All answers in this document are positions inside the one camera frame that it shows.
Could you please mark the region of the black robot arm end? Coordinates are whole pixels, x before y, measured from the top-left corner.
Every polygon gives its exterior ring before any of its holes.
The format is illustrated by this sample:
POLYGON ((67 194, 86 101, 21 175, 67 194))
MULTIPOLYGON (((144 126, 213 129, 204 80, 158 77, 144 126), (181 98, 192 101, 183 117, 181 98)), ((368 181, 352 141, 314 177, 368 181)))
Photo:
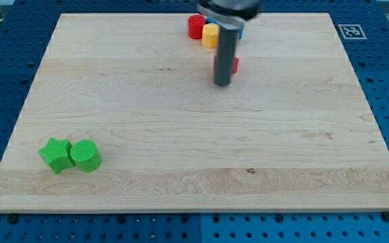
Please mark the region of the black robot arm end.
POLYGON ((197 11, 223 27, 241 29, 261 12, 264 4, 264 0, 199 0, 197 11))

